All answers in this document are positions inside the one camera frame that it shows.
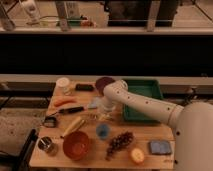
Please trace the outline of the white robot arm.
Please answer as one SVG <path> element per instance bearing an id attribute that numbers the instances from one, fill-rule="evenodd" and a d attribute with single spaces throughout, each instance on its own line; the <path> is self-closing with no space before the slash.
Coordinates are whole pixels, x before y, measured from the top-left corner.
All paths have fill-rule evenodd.
<path id="1" fill-rule="evenodd" d="M 194 102 L 185 107 L 128 91 L 124 80 L 95 83 L 103 95 L 100 108 L 111 112 L 116 102 L 166 124 L 174 131 L 174 171 L 213 171 L 213 105 Z"/>

